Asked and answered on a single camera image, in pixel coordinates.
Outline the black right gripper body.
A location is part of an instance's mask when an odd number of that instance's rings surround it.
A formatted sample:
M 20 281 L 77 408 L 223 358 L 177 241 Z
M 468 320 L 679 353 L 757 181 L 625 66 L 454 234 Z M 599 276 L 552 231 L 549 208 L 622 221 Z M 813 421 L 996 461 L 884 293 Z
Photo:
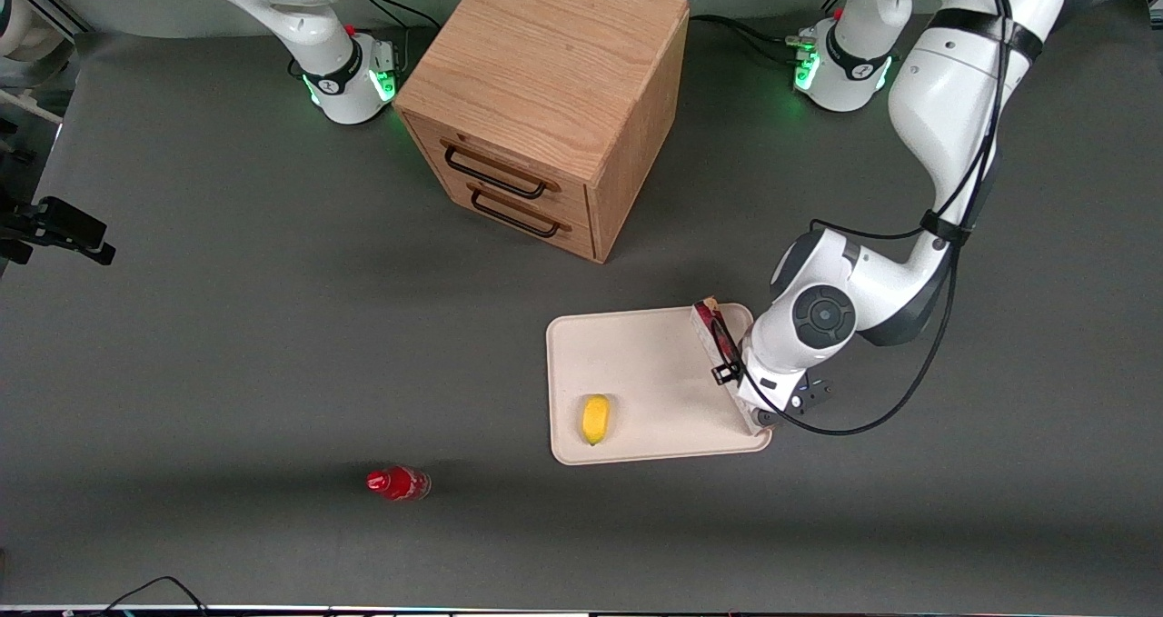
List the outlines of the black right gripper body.
M 26 265 L 33 257 L 33 244 L 28 241 L 36 231 L 33 205 L 21 202 L 10 194 L 1 194 L 1 257 L 9 264 Z

